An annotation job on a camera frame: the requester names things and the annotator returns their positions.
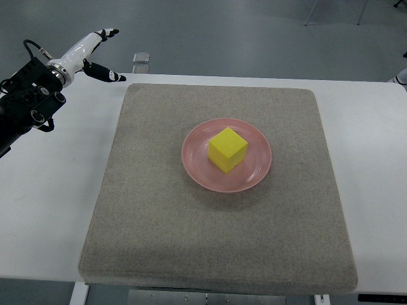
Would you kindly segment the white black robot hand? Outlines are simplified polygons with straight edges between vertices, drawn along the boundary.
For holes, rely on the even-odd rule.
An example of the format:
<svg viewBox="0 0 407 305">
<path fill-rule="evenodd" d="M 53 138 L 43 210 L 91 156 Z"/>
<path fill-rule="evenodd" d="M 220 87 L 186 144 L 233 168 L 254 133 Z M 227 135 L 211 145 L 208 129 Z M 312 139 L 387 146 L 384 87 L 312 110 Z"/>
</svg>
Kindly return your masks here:
<svg viewBox="0 0 407 305">
<path fill-rule="evenodd" d="M 92 32 L 72 46 L 61 58 L 51 59 L 46 66 L 59 79 L 63 88 L 71 85 L 76 73 L 81 71 L 91 78 L 106 83 L 124 82 L 127 80 L 125 76 L 88 60 L 102 42 L 117 33 L 119 33 L 118 29 Z"/>
</svg>

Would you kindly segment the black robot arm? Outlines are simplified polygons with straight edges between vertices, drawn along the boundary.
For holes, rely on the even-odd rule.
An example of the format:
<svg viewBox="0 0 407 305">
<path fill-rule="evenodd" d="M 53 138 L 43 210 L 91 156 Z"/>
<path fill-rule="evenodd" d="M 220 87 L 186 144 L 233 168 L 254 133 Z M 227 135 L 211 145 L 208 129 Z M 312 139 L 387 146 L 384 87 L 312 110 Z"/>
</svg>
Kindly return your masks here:
<svg viewBox="0 0 407 305">
<path fill-rule="evenodd" d="M 66 103 L 61 94 L 69 81 L 66 70 L 57 64 L 45 65 L 35 57 L 30 45 L 51 59 L 34 41 L 26 39 L 23 45 L 30 60 L 12 77 L 1 81 L 1 156 L 33 128 L 42 132 L 53 131 L 53 115 Z"/>
</svg>

